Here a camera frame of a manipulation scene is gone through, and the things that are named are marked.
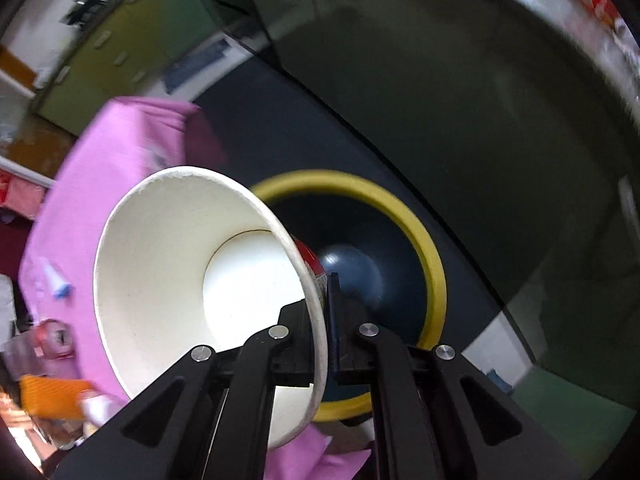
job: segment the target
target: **red object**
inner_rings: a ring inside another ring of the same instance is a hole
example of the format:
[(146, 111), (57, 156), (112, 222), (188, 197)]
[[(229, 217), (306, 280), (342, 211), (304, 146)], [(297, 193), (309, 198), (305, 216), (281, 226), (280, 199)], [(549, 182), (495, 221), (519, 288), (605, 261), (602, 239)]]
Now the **red object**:
[(6, 201), (7, 192), (9, 191), (9, 183), (11, 182), (11, 173), (0, 170), (0, 204)]
[(613, 28), (620, 13), (611, 0), (582, 0), (583, 4), (607, 27)]
[(320, 260), (316, 256), (316, 254), (309, 249), (305, 244), (303, 244), (300, 240), (294, 238), (296, 243), (296, 247), (298, 248), (298, 252), (305, 263), (311, 268), (314, 276), (318, 276), (319, 274), (324, 274), (324, 267), (320, 263)]
[(74, 355), (74, 340), (68, 324), (47, 319), (33, 329), (33, 346), (40, 348), (47, 359), (62, 359)]
[(0, 170), (0, 207), (35, 220), (45, 189), (7, 171)]

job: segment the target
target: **white wall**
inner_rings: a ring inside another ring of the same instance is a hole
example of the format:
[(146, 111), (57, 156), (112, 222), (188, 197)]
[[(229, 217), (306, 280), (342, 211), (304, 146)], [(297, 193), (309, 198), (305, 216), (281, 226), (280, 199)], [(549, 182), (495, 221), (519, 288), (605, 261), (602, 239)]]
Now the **white wall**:
[(0, 43), (38, 72), (75, 35), (75, 27), (60, 23), (73, 2), (74, 0), (26, 0)]
[(501, 312), (462, 352), (482, 373), (495, 370), (503, 381), (516, 386), (533, 368), (533, 363)]

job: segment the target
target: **orange object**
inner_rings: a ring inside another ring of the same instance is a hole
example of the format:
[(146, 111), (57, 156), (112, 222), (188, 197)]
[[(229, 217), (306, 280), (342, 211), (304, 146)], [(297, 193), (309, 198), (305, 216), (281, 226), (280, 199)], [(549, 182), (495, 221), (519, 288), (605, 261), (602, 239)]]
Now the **orange object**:
[(35, 220), (45, 189), (7, 171), (0, 170), (0, 206)]
[(582, 0), (582, 2), (602, 23), (614, 28), (620, 14), (611, 0)]
[(24, 375), (20, 378), (22, 408), (42, 418), (83, 420), (78, 395), (93, 389), (89, 381), (51, 379)]
[(0, 45), (0, 70), (27, 88), (31, 88), (36, 79), (36, 73), (3, 45)]

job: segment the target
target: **green cabinet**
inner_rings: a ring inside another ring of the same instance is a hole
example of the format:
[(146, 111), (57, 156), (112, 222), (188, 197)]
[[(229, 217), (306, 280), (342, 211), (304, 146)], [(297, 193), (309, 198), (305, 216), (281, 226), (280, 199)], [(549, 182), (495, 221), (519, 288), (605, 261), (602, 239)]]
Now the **green cabinet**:
[(215, 30), (201, 0), (126, 0), (123, 8), (154, 44), (175, 60)]
[(122, 0), (79, 40), (36, 111), (78, 136), (108, 99), (140, 94), (216, 29), (201, 0)]
[(81, 70), (69, 66), (58, 74), (38, 114), (66, 131), (80, 135), (109, 97)]

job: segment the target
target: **cabinet door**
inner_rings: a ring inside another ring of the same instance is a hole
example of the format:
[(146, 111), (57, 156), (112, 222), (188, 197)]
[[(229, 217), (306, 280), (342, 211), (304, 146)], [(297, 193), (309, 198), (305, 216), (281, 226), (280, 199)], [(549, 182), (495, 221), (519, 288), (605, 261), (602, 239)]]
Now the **cabinet door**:
[(58, 80), (38, 114), (79, 136), (110, 96), (86, 72), (75, 67), (63, 68)]
[(109, 96), (129, 94), (127, 74), (121, 70), (131, 50), (128, 38), (135, 35), (128, 21), (126, 12), (114, 10), (68, 61), (76, 75), (82, 74)]
[(126, 0), (123, 8), (171, 62), (217, 29), (201, 0)]

